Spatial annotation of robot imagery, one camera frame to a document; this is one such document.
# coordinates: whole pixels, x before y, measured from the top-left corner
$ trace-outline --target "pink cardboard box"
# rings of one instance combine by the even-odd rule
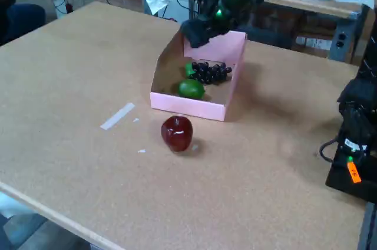
[[[231,31],[212,38],[207,45],[192,48],[181,32],[176,33],[157,61],[151,87],[152,108],[224,121],[242,69],[245,44],[245,33]],[[184,66],[193,61],[207,61],[210,66],[226,63],[233,71],[228,81],[205,85],[202,100],[179,97],[178,86],[187,78]]]

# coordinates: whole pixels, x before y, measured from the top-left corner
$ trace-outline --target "green fruit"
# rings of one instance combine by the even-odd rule
[[[195,71],[193,70],[193,64],[192,63],[187,63],[184,68],[186,69],[186,76],[190,76],[192,74],[195,74]]]
[[[179,84],[178,93],[180,97],[201,100],[204,96],[204,86],[197,80],[184,80]]]

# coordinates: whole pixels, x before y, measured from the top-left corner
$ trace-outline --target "orange tag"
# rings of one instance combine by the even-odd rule
[[[355,164],[353,162],[347,162],[347,167],[348,167],[349,174],[352,177],[352,181],[354,183],[361,182],[361,178],[359,176],[358,169],[356,168]]]

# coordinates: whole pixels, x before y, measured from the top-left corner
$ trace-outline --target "red apple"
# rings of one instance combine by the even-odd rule
[[[161,136],[170,150],[185,151],[193,139],[193,125],[184,116],[172,116],[161,126]]]

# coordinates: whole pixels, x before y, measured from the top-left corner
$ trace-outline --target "white tape strip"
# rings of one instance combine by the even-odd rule
[[[104,129],[104,130],[108,130],[108,129],[112,128],[112,126],[114,126],[119,120],[121,120],[134,107],[135,107],[135,105],[133,103],[126,104],[117,113],[115,113],[112,117],[110,117],[104,124],[102,124],[101,128]]]

